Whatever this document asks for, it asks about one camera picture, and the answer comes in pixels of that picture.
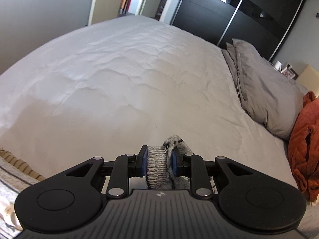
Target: picture frame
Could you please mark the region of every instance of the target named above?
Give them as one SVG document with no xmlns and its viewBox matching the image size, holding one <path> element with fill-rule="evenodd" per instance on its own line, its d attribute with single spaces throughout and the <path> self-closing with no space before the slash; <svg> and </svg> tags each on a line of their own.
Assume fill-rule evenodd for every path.
<svg viewBox="0 0 319 239">
<path fill-rule="evenodd" d="M 288 63 L 282 70 L 281 73 L 290 80 L 296 80 L 298 74 L 291 68 L 291 64 Z"/>
</svg>

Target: red object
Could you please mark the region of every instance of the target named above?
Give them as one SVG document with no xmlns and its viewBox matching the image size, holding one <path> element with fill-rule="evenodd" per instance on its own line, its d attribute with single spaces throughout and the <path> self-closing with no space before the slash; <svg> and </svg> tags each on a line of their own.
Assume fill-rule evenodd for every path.
<svg viewBox="0 0 319 239">
<path fill-rule="evenodd" d="M 319 100 L 313 92 L 303 98 L 288 145 L 288 160 L 299 190 L 307 200 L 319 194 Z"/>
</svg>

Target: black circular joint cover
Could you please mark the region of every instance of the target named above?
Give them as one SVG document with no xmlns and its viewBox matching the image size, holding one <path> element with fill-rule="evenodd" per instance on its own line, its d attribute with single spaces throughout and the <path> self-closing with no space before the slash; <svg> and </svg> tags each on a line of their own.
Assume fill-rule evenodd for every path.
<svg viewBox="0 0 319 239">
<path fill-rule="evenodd" d="M 305 213 L 306 201 L 293 186 L 255 173 L 231 180 L 220 192 L 219 206 L 237 225 L 274 233 L 297 228 Z"/>
<path fill-rule="evenodd" d="M 15 212 L 24 229 L 60 233 L 90 222 L 102 207 L 100 193 L 80 177 L 51 177 L 23 190 Z"/>
</svg>

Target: mattress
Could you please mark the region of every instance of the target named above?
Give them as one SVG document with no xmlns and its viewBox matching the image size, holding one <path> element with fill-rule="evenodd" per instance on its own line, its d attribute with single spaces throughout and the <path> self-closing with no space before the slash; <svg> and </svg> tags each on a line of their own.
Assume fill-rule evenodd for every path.
<svg viewBox="0 0 319 239">
<path fill-rule="evenodd" d="M 145 17 L 68 33 L 0 76 L 0 146 L 44 177 L 179 135 L 296 187 L 284 142 L 241 108 L 221 49 Z"/>
</svg>

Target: yellow striped fabric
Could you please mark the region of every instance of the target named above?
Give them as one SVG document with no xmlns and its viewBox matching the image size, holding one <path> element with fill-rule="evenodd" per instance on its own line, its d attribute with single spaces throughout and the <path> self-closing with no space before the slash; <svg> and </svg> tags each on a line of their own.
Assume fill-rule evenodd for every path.
<svg viewBox="0 0 319 239">
<path fill-rule="evenodd" d="M 38 180 L 43 181 L 45 178 L 40 175 L 39 173 L 33 171 L 31 167 L 23 160 L 16 158 L 12 153 L 9 151 L 4 150 L 0 147 L 0 156 L 9 164 L 13 165 L 19 171 L 23 172 L 26 175 Z"/>
</svg>

